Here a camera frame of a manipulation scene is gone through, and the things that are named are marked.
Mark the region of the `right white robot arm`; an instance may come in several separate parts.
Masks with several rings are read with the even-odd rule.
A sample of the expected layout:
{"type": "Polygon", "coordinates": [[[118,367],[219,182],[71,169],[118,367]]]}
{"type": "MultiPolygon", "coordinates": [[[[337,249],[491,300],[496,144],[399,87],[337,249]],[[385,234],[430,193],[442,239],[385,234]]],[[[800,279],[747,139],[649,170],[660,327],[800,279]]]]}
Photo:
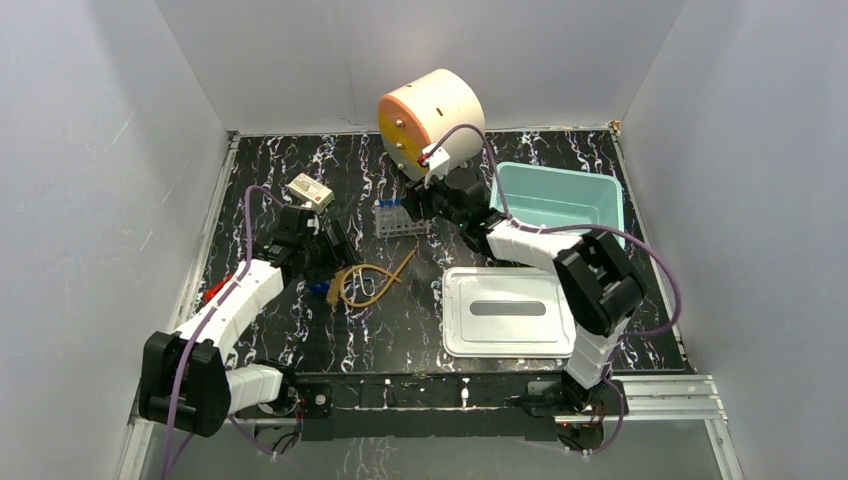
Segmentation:
{"type": "Polygon", "coordinates": [[[415,220],[436,217],[456,225],[475,253],[554,275],[575,321],[576,339],[562,375],[562,404],[590,413],[609,385],[610,361],[646,284],[613,233],[583,227],[578,234],[543,233],[489,205],[480,174],[456,169],[442,179],[410,180],[401,206],[415,220]]]}

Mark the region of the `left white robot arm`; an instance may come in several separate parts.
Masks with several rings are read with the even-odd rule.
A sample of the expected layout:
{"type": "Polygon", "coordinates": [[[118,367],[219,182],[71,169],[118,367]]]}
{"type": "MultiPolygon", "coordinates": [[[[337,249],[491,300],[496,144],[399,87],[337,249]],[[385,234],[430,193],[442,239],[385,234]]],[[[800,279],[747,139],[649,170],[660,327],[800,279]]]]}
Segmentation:
{"type": "Polygon", "coordinates": [[[275,416],[293,412],[299,391],[289,368],[261,361],[228,369],[228,354],[289,284],[328,283],[359,260],[339,220],[283,208],[274,228],[253,243],[249,257],[189,321],[145,342],[139,415],[209,437],[248,407],[262,404],[275,416]]]}

